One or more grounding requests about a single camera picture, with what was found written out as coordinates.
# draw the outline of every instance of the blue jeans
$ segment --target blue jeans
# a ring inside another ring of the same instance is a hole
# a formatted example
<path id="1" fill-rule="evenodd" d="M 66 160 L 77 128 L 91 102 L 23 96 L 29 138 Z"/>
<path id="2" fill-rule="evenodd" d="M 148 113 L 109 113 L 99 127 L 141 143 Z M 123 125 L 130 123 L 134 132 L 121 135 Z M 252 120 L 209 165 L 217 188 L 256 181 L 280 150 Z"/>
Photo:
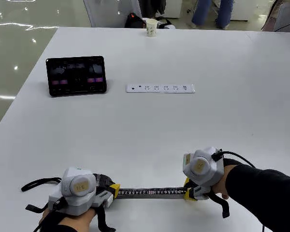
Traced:
<path id="1" fill-rule="evenodd" d="M 198 1 L 197 9 L 195 10 L 194 15 L 192 17 L 192 22 L 195 25 L 200 26 L 204 24 L 211 3 L 212 0 Z M 216 24 L 219 28 L 225 28 L 230 23 L 232 8 L 233 8 L 233 0 L 221 0 L 218 18 L 216 20 Z"/>

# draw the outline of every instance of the yellow clip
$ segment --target yellow clip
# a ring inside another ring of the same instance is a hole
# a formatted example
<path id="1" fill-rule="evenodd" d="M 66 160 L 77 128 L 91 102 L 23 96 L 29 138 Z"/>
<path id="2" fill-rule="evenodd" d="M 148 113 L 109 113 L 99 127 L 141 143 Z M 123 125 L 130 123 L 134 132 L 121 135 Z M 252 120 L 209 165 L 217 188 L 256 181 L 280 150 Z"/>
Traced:
<path id="1" fill-rule="evenodd" d="M 188 183 L 188 182 L 189 182 L 189 178 L 187 177 L 186 180 L 185 180 L 184 186 L 185 186 L 185 184 Z"/>
<path id="2" fill-rule="evenodd" d="M 118 191 L 120 188 L 120 184 L 113 184 L 110 186 L 111 188 L 115 189 L 114 199 L 118 196 Z"/>
<path id="3" fill-rule="evenodd" d="M 188 183 L 188 182 L 189 182 L 189 178 L 187 177 L 186 180 L 185 180 L 184 186 L 185 186 L 185 184 Z M 192 190 L 192 189 L 191 189 L 191 188 L 188 188 L 188 189 L 187 189 L 187 192 L 186 192 L 185 195 L 184 195 L 184 199 L 185 199 L 185 200 L 190 200 L 190 201 L 197 201 L 196 199 L 189 197 L 189 192 L 190 192 L 190 190 Z"/>

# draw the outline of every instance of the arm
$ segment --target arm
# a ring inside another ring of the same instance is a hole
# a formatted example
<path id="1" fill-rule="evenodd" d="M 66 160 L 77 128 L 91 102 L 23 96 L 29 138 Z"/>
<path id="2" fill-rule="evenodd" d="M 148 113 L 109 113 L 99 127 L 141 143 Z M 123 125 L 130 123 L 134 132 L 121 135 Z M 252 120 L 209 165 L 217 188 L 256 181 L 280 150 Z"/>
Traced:
<path id="1" fill-rule="evenodd" d="M 290 231 L 289 176 L 243 164 L 230 165 L 213 191 L 229 195 L 272 231 Z"/>
<path id="2" fill-rule="evenodd" d="M 46 209 L 43 213 L 42 219 L 47 216 L 49 210 Z M 84 214 L 77 217 L 65 217 L 56 226 L 47 227 L 43 229 L 43 232 L 89 232 L 89 225 L 92 219 L 95 217 L 96 212 L 93 209 L 89 209 Z"/>

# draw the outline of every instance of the white tile floor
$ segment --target white tile floor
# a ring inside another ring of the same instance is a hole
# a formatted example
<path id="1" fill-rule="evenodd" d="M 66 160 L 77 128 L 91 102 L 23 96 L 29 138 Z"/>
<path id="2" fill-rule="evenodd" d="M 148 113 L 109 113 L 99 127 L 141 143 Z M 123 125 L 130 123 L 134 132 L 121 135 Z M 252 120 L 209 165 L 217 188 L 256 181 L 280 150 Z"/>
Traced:
<path id="1" fill-rule="evenodd" d="M 216 29 L 214 18 L 210 12 L 203 29 Z M 185 19 L 172 21 L 190 28 Z M 232 22 L 229 29 L 259 30 L 264 21 Z M 82 0 L 0 0 L 0 120 L 59 26 L 90 27 Z"/>

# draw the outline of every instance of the human hand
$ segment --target human hand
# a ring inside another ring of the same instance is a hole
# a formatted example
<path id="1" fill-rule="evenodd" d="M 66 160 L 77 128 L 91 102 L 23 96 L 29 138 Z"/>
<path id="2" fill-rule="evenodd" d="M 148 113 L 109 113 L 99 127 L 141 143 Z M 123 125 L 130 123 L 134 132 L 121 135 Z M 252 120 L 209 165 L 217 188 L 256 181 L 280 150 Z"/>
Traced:
<path id="1" fill-rule="evenodd" d="M 46 209 L 43 212 L 43 216 L 39 221 L 39 224 L 43 221 L 43 219 L 49 214 L 49 209 Z M 68 216 L 65 217 L 59 225 L 65 225 L 72 227 L 77 232 L 89 232 L 89 225 L 92 219 L 95 217 L 96 212 L 93 209 L 89 209 L 87 212 L 83 213 L 80 216 Z"/>
<path id="2" fill-rule="evenodd" d="M 224 175 L 222 179 L 215 185 L 212 186 L 214 193 L 221 193 L 223 199 L 227 200 L 229 198 L 227 189 L 226 189 L 226 180 L 229 172 L 237 165 L 228 165 L 224 167 Z"/>

